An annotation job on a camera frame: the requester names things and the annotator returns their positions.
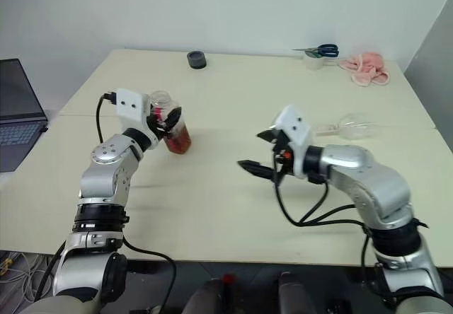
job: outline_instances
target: laptop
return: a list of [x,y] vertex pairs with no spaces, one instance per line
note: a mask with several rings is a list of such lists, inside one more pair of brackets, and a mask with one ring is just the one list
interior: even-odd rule
[[47,117],[18,59],[0,60],[0,172],[14,171],[47,130]]

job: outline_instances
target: robotic arm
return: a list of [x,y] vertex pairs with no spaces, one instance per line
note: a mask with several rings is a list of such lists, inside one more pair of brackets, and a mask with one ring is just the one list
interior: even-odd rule
[[[442,300],[439,274],[417,230],[420,222],[413,217],[408,184],[395,170],[359,146],[313,146],[310,126],[292,105],[258,137],[273,143],[274,159],[282,164],[278,184],[286,174],[301,179],[315,174],[351,198],[373,242],[377,293],[399,305],[397,313],[453,313]],[[273,170],[257,162],[239,164],[253,175],[273,179]]]
[[161,128],[151,113],[148,95],[120,89],[109,96],[117,105],[123,133],[91,152],[91,164],[81,179],[72,233],[55,274],[53,297],[35,302],[24,314],[98,313],[125,289],[127,259],[117,250],[129,221],[125,206],[130,180],[144,152],[156,148],[168,129]]

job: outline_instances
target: black tape roll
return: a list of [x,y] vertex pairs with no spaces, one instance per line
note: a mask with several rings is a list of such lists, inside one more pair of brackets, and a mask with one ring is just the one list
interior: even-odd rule
[[205,54],[201,51],[191,51],[187,54],[189,65],[192,69],[202,69],[206,66]]

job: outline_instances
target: jar with red liquid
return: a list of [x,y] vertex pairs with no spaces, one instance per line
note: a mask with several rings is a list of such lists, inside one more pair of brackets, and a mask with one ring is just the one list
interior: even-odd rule
[[181,114],[181,106],[171,99],[166,91],[155,91],[151,95],[153,113],[159,124],[166,130],[165,144],[173,153],[185,153],[192,141]]

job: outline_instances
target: pink towel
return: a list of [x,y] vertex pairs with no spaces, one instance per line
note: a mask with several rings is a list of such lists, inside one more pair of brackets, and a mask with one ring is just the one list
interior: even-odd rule
[[384,85],[389,82],[389,72],[384,68],[384,60],[377,52],[365,52],[338,62],[340,68],[352,72],[351,79],[359,86],[371,82]]

